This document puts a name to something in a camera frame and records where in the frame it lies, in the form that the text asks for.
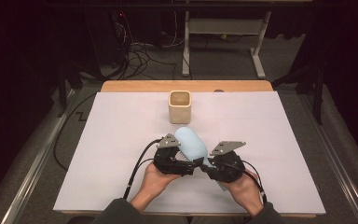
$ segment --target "black sleeve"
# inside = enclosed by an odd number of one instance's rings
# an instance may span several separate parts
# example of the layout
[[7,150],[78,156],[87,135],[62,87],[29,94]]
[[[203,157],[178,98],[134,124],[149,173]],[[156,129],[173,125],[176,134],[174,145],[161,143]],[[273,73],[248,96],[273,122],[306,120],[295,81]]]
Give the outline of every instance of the black sleeve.
[[141,214],[124,199],[114,199],[91,224],[146,224]]
[[263,210],[255,216],[248,224],[284,224],[286,223],[281,215],[275,211],[272,203],[266,203]]

